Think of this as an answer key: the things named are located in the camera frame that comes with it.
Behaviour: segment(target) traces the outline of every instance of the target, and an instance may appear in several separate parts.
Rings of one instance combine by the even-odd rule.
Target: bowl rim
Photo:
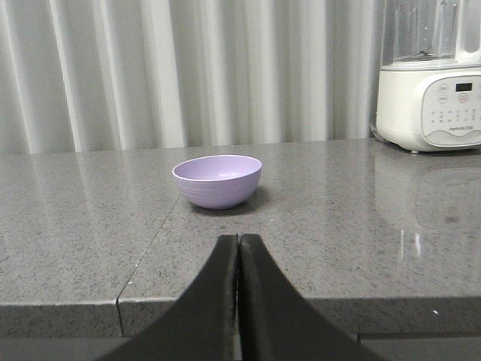
[[[256,169],[254,171],[251,171],[249,173],[246,173],[246,174],[242,174],[240,176],[237,176],[237,177],[230,177],[230,178],[226,178],[226,179],[196,179],[196,178],[187,178],[187,177],[181,177],[179,176],[178,174],[175,173],[176,169],[186,163],[189,163],[189,162],[194,162],[196,160],[200,160],[200,159],[206,159],[206,158],[218,158],[218,157],[239,157],[239,158],[250,158],[250,159],[253,159],[255,160],[257,163],[258,163],[258,166],[256,167]],[[191,182],[224,182],[224,181],[231,181],[233,179],[240,179],[240,178],[243,178],[243,177],[248,177],[258,171],[260,171],[262,169],[262,162],[257,159],[257,158],[254,158],[253,156],[244,156],[242,154],[217,154],[217,155],[214,155],[214,156],[200,156],[198,158],[192,158],[192,159],[188,159],[184,162],[181,162],[179,164],[177,164],[176,166],[174,166],[172,168],[172,175],[177,178],[177,179],[182,179],[182,180],[185,180],[185,181],[191,181]]]

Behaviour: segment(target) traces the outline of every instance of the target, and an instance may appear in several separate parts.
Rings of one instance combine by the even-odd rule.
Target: gray countertop
[[[259,158],[258,189],[227,211],[190,205],[171,168],[220,153]],[[478,150],[367,139],[1,156],[0,169],[0,337],[134,335],[232,233],[259,233],[346,332],[481,332]]]

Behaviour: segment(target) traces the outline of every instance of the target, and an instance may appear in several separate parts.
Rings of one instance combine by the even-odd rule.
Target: bowl
[[[256,190],[262,163],[251,156],[203,156],[172,169],[177,186],[194,205],[227,209],[248,199]]]

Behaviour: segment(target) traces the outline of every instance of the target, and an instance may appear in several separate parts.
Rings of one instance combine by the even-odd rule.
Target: countertop seam
[[[138,261],[137,264],[135,265],[134,270],[132,271],[132,273],[131,273],[130,276],[129,276],[129,279],[128,279],[127,282],[123,285],[122,289],[120,290],[119,295],[116,297],[115,307],[116,307],[117,312],[118,312],[118,314],[119,314],[120,332],[122,333],[122,337],[125,337],[125,333],[124,333],[124,329],[123,329],[122,312],[120,311],[120,304],[119,304],[120,296],[123,294],[123,291],[126,289],[127,285],[129,284],[130,280],[132,279],[132,277],[134,277],[134,274],[135,274],[135,272],[137,271],[138,266],[142,263],[143,259],[145,258],[145,255],[147,254],[147,251],[152,247],[152,243],[156,240],[157,235],[160,233],[160,230],[161,230],[162,227],[164,226],[164,224],[165,224],[165,222],[167,221],[167,219],[170,217],[172,211],[173,211],[174,208],[175,208],[175,205],[179,202],[180,197],[181,197],[181,195],[179,195],[179,196],[177,197],[175,203],[172,205],[171,209],[170,209],[169,212],[167,213],[167,216],[166,216],[165,219],[163,220],[163,222],[162,222],[162,224],[160,225],[159,229],[157,229],[156,234],[152,237],[152,239],[150,240],[149,244],[148,244],[147,247],[145,248],[144,254],[142,254],[141,258],[139,259],[139,261]]]

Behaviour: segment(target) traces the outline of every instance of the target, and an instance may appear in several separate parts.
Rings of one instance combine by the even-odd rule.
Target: control panel
[[[431,83],[422,99],[422,132],[439,146],[481,142],[481,75]]]

